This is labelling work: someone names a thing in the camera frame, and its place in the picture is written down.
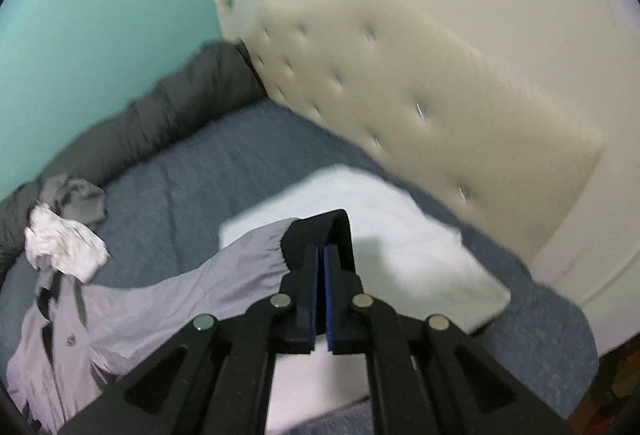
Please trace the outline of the dark grey crumpled garment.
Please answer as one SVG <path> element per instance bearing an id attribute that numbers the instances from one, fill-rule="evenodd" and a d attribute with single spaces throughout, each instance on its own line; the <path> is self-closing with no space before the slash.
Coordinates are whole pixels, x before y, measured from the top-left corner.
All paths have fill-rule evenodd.
<path id="1" fill-rule="evenodd" d="M 69 221 L 96 227 L 106 216 L 105 191 L 88 180 L 68 174 L 50 177 L 42 184 L 38 201 Z"/>

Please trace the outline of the white crumpled garment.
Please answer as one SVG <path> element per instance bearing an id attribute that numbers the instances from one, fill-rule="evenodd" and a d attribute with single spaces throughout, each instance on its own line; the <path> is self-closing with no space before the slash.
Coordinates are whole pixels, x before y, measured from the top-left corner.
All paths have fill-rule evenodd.
<path id="1" fill-rule="evenodd" d="M 110 258 L 103 240 L 88 226 L 58 216 L 46 203 L 32 209 L 24 235 L 32 267 L 42 273 L 62 273 L 84 285 Z"/>

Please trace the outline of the white pillow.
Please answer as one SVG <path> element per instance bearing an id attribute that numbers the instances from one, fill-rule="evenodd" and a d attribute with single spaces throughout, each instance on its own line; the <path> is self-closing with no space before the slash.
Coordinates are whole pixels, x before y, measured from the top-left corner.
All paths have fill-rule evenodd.
<path id="1" fill-rule="evenodd" d="M 367 293 L 399 314 L 441 314 L 471 333 L 510 303 L 511 293 L 464 247 L 459 228 L 420 210 L 409 193 L 365 170 L 333 165 L 317 170 L 219 229 L 226 247 L 244 233 L 285 218 L 344 210 L 355 265 Z M 320 342 L 308 356 L 276 363 L 267 418 L 270 434 L 342 410 L 367 396 L 361 356 L 333 356 Z"/>

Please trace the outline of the dark grey rolled duvet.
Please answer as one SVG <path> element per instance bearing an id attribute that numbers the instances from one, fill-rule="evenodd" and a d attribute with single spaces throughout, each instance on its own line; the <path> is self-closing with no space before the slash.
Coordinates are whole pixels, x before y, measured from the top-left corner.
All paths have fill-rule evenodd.
<path id="1" fill-rule="evenodd" d="M 243 42 L 203 45 L 182 69 L 77 136 L 1 202 L 1 276 L 24 249 L 27 218 L 47 180 L 66 174 L 103 187 L 209 122 L 265 97 Z"/>

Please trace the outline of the grey zip jacket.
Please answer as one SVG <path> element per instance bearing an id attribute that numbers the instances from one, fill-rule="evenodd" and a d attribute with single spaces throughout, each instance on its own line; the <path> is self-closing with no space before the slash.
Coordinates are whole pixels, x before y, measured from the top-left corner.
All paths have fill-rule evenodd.
<path id="1" fill-rule="evenodd" d="M 49 277 L 9 359 L 9 396 L 41 433 L 58 433 L 197 315 L 236 317 L 276 294 L 282 279 L 303 264 L 309 244 L 336 244 L 347 266 L 355 266 L 348 215 L 332 210 L 250 230 L 200 267 L 150 287 Z"/>

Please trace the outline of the beige tufted headboard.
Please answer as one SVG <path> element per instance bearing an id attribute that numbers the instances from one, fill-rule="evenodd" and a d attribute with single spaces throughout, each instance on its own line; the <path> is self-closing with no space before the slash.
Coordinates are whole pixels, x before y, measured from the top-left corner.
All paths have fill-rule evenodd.
<path id="1" fill-rule="evenodd" d="M 584 191 L 600 132 L 400 0 L 268 0 L 244 37 L 269 97 L 521 259 Z"/>

